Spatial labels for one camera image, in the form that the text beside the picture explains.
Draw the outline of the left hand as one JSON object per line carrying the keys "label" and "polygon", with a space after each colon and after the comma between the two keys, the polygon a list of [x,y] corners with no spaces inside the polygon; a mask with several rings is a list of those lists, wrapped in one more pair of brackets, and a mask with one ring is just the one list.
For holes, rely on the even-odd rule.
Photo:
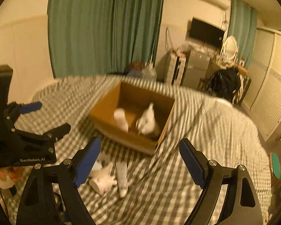
{"label": "left hand", "polygon": [[18,180],[20,180],[21,174],[21,167],[8,167],[6,168],[6,172],[5,169],[0,168],[0,179],[4,179],[6,175],[8,175],[13,182],[17,182]]}

